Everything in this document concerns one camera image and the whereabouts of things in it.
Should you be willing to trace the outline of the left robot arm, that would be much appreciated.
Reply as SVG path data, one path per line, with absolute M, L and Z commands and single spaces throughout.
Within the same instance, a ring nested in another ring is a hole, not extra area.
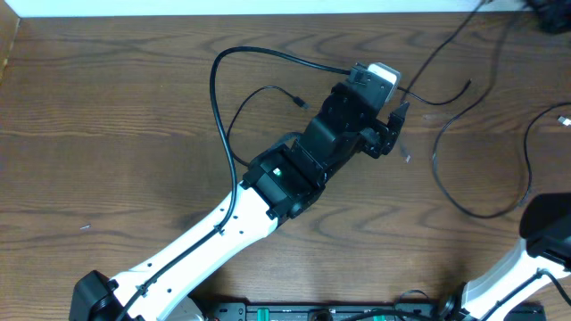
M 327 181 L 356 153 L 388 154 L 401 132 L 407 102 L 389 115 L 384 86 L 337 84 L 292 145 L 279 144 L 250 162 L 233 191 L 166 248 L 109 278 L 93 270 L 73 289 L 69 319 L 202 320 L 189 293 L 229 259 L 307 210 Z

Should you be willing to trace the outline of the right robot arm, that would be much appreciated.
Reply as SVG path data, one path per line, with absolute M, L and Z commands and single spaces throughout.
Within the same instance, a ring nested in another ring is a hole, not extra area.
M 471 218 L 500 218 L 525 201 L 533 183 L 527 144 L 529 132 L 534 123 L 546 113 L 570 105 L 570 102 L 554 104 L 529 123 L 523 139 L 527 186 L 521 199 L 514 202 L 512 208 L 490 215 L 477 214 L 462 206 L 448 192 L 438 175 L 440 140 L 455 121 L 475 109 L 494 89 L 503 44 L 509 30 L 526 7 L 527 4 L 524 4 L 522 9 L 516 11 L 497 40 L 492 52 L 489 82 L 482 95 L 448 120 L 434 140 L 431 159 L 434 181 L 445 198 Z M 570 306 L 570 297 L 559 282 L 559 279 L 570 276 L 570 193 L 537 195 L 522 216 L 519 233 L 514 247 L 505 256 L 483 275 L 462 284 L 444 302 L 439 312 L 439 320 L 504 320 L 513 308 L 549 283 L 556 286 L 563 300 Z

